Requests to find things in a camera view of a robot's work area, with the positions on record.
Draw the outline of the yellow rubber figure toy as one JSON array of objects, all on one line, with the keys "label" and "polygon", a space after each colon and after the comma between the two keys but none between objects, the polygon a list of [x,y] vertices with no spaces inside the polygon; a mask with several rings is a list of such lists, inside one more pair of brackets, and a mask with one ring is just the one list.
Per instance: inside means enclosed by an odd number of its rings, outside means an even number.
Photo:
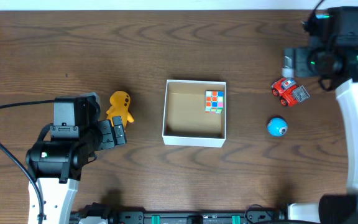
[{"label": "yellow rubber figure toy", "polygon": [[120,116],[122,119],[123,126],[126,127],[127,123],[133,123],[134,118],[129,112],[129,105],[131,103],[131,98],[128,93],[124,91],[115,91],[109,102],[111,104],[110,108],[107,110],[107,119],[113,122],[113,117]]}]

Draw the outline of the white cardboard box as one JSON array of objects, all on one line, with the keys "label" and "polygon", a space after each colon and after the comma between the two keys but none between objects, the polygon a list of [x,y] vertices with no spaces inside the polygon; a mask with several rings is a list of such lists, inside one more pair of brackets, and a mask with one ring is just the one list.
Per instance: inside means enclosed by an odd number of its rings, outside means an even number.
[{"label": "white cardboard box", "polygon": [[[221,114],[205,113],[205,92],[224,92]],[[162,138],[165,145],[222,147],[226,141],[226,83],[167,80]]]}]

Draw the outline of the multicoloured puzzle cube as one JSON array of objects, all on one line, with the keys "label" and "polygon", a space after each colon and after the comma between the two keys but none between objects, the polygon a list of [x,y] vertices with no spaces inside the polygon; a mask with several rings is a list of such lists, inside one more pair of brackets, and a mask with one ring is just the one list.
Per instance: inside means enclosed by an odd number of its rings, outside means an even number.
[{"label": "multicoloured puzzle cube", "polygon": [[221,114],[224,109],[224,92],[206,90],[205,92],[205,113]]}]

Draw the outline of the blue ball toy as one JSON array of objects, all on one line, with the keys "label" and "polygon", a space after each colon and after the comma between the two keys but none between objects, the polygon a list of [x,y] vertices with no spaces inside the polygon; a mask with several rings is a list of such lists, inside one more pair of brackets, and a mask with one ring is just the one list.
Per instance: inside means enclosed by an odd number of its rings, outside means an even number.
[{"label": "blue ball toy", "polygon": [[288,131],[288,124],[283,118],[274,117],[267,124],[268,132],[275,137],[283,136]]}]

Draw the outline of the red toy truck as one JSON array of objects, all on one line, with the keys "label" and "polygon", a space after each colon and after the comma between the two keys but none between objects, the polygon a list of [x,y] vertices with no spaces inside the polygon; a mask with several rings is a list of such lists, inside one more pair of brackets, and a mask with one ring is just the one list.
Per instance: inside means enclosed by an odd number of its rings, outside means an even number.
[{"label": "red toy truck", "polygon": [[272,94],[280,98],[283,106],[295,106],[310,98],[303,85],[298,85],[293,78],[281,78],[271,86]]}]

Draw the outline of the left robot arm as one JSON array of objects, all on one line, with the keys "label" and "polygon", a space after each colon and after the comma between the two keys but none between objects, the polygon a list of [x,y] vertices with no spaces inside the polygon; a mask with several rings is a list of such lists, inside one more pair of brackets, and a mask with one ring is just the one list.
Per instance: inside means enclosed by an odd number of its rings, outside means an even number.
[{"label": "left robot arm", "polygon": [[82,168],[97,151],[126,143],[120,116],[103,121],[55,123],[51,140],[38,138],[26,155],[31,177],[41,195],[38,204],[34,189],[29,189],[29,223],[68,223],[81,180]]}]

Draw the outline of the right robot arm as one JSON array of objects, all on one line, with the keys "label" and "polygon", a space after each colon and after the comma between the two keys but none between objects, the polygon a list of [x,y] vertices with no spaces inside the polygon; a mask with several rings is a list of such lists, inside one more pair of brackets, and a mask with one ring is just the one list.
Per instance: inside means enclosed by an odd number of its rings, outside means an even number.
[{"label": "right robot arm", "polygon": [[313,10],[304,30],[308,46],[284,50],[285,77],[318,77],[334,91],[344,121],[348,176],[344,195],[323,195],[318,203],[293,203],[285,223],[358,223],[358,6]]}]

